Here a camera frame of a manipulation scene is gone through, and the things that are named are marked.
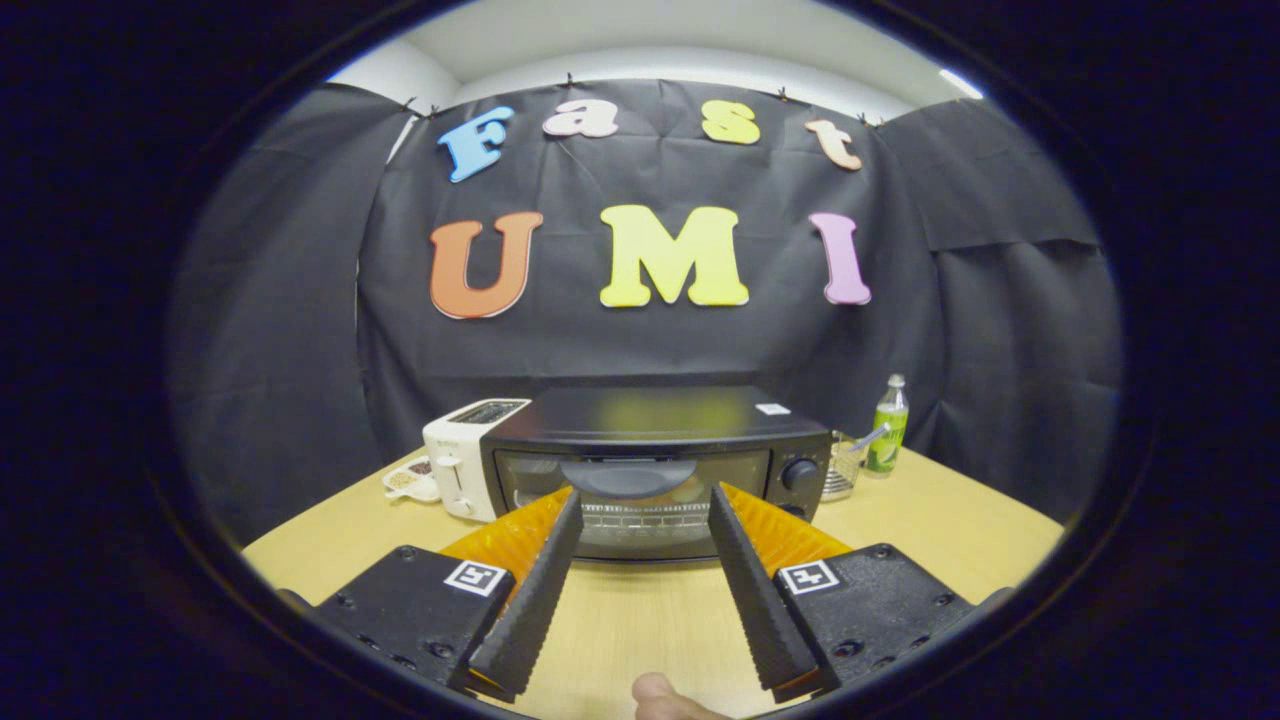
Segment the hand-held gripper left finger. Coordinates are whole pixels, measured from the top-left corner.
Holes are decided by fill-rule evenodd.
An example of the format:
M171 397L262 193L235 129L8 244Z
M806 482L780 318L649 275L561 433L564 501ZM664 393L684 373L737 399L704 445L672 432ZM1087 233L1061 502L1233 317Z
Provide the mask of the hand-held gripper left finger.
M504 702L522 694L582 533L564 487L438 551L392 550L315 610L419 680Z

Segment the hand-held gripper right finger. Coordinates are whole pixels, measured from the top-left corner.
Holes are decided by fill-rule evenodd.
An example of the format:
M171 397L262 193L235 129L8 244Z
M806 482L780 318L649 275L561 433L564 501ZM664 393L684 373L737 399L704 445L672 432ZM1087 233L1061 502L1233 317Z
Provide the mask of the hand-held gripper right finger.
M855 687L975 611L892 544L859 550L718 484L708 511L760 684L785 702Z

